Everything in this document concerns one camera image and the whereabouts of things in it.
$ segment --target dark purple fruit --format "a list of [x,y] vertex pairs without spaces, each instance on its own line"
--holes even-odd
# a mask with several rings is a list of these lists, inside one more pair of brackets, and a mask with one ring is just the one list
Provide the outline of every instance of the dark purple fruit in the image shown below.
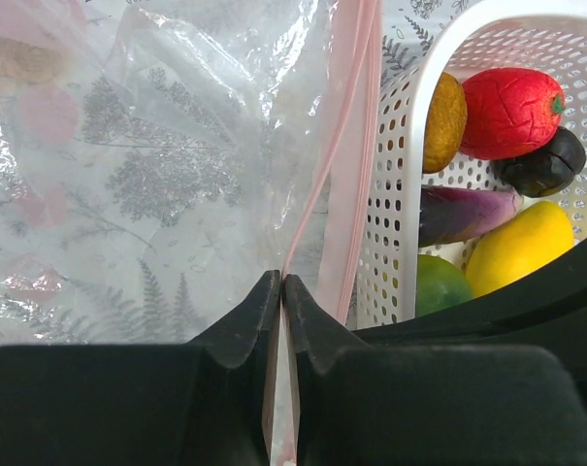
[[586,163],[579,139],[559,126],[549,143],[526,155],[491,162],[498,177],[528,197],[556,194],[573,182]]

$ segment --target green tomato stem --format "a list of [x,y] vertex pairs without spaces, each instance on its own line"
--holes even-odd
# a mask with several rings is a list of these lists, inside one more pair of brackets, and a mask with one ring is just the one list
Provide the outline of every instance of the green tomato stem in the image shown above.
[[555,115],[559,115],[565,111],[565,106],[563,105],[563,97],[561,94],[556,94],[554,99],[552,99],[552,112]]

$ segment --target fern print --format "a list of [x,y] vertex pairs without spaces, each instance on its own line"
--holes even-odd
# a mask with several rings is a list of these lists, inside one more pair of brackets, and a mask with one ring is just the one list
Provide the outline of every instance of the fern print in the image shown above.
[[455,9],[455,15],[463,13],[470,5],[470,0],[455,0],[451,7]]
[[381,50],[385,66],[381,73],[382,86],[406,71],[417,58],[417,56],[407,57],[409,48],[402,45],[400,42],[395,43],[393,39],[388,40],[388,36],[383,36]]
[[168,304],[157,278],[148,268],[147,263],[141,260],[140,267],[145,282],[144,340],[157,342],[160,341],[162,330],[166,325]]
[[427,51],[429,50],[435,39],[433,34],[430,35],[428,30],[420,26],[410,17],[406,17],[406,21],[411,25],[418,39],[420,39],[420,47],[422,48],[423,56],[426,55]]
[[85,298],[87,307],[97,315],[98,329],[105,341],[184,343],[207,328],[207,321],[196,312],[191,302],[184,273],[179,276],[171,306],[147,263],[139,260],[139,266],[144,286],[142,306],[133,299],[126,299],[122,289],[71,281],[79,296]]
[[423,19],[429,19],[442,0],[409,0],[413,11]]
[[76,316],[72,309],[45,309],[38,304],[11,299],[8,294],[3,296],[1,306],[4,317],[24,322],[39,340],[84,344],[96,341],[99,336],[99,323],[88,316]]
[[174,324],[175,341],[180,343],[187,339],[187,328],[207,328],[207,322],[196,313],[189,300],[185,274],[180,274],[179,289],[175,296],[172,322]]
[[69,244],[80,242],[94,236],[110,237],[114,234],[128,234],[140,241],[148,248],[152,246],[144,238],[129,231],[127,228],[107,219],[104,216],[105,206],[88,199],[88,189],[65,186],[67,198],[70,201],[69,212],[87,220],[87,224],[80,225],[75,232],[62,241],[62,248],[67,249]]
[[106,337],[123,342],[137,343],[144,334],[143,310],[132,299],[123,299],[123,291],[111,286],[97,285],[82,281],[71,281],[101,318]]

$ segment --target black plastic part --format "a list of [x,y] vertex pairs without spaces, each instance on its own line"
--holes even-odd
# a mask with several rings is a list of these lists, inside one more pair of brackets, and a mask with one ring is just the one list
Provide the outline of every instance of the black plastic part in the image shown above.
[[0,465],[269,464],[279,287],[186,345],[0,348]]
[[299,466],[587,464],[587,413],[547,351],[372,347],[298,277],[283,296]]
[[528,344],[587,380],[587,239],[529,277],[432,315],[354,332],[372,345]]

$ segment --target gray leaf pattern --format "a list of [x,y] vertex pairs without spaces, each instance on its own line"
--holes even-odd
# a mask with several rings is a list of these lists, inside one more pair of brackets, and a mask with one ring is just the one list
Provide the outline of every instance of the gray leaf pattern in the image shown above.
[[4,295],[2,314],[26,323],[40,340],[69,344],[90,343],[97,339],[98,323],[88,316],[76,317],[73,309],[46,309]]
[[[213,116],[182,84],[167,85],[163,69],[150,70],[148,80],[165,98],[227,141]],[[126,148],[124,162],[106,183],[122,214],[134,221],[156,218],[162,226],[174,226],[183,211],[200,200],[222,197],[231,206],[238,202],[241,187],[237,174],[243,167],[238,153],[129,116],[103,78],[85,100],[84,140]]]
[[[143,261],[139,261],[143,275],[144,303],[124,298],[122,289],[82,281],[71,281],[101,318],[98,321],[100,337],[128,343],[183,343],[207,328],[189,296],[185,274],[179,274],[179,287],[172,305],[161,289],[160,281]],[[89,341],[94,338],[86,335]]]
[[65,186],[67,198],[70,202],[69,212],[86,220],[75,231],[62,241],[62,248],[67,249],[71,243],[83,241],[94,236],[109,237],[114,234],[126,233],[149,248],[152,246],[147,240],[127,228],[107,219],[104,215],[106,206],[101,203],[90,202],[88,189],[84,187]]
[[409,48],[403,47],[403,43],[394,42],[394,39],[388,39],[383,36],[381,41],[381,51],[384,59],[384,69],[381,72],[381,85],[386,85],[395,76],[406,71],[417,56],[408,56]]
[[442,0],[409,0],[414,12],[423,19],[429,19],[434,9],[441,6]]
[[416,36],[420,40],[420,47],[422,48],[422,51],[426,55],[427,51],[429,50],[429,48],[431,47],[431,45],[433,44],[433,41],[435,39],[433,34],[429,34],[428,30],[426,30],[424,27],[420,26],[418,23],[416,23],[410,17],[406,17],[406,21],[411,25],[414,32],[416,33]]

